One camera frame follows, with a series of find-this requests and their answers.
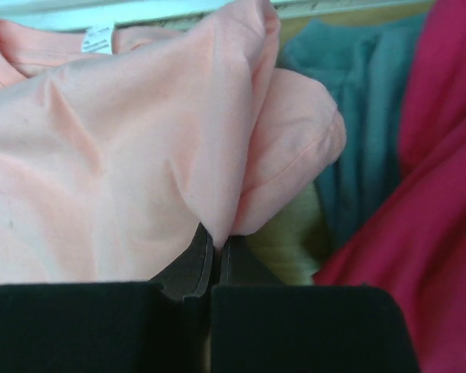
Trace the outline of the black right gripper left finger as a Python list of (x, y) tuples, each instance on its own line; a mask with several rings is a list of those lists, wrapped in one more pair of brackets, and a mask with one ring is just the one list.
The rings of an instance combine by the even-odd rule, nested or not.
[(204, 293), (214, 258), (214, 245), (207, 230), (199, 225), (194, 237), (175, 260), (149, 280), (163, 295), (173, 301)]

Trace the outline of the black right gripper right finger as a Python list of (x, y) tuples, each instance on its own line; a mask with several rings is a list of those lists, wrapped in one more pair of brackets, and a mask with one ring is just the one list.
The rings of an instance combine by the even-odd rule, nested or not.
[(215, 249), (216, 284), (242, 287), (284, 286), (285, 283), (251, 250), (244, 236), (231, 236)]

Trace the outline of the pink t shirt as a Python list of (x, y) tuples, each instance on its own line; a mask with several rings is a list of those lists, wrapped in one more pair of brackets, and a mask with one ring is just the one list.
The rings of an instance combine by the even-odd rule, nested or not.
[(266, 224), (346, 143), (279, 34), (268, 1), (111, 30), (110, 54), (0, 19), (0, 284), (149, 279), (199, 225)]

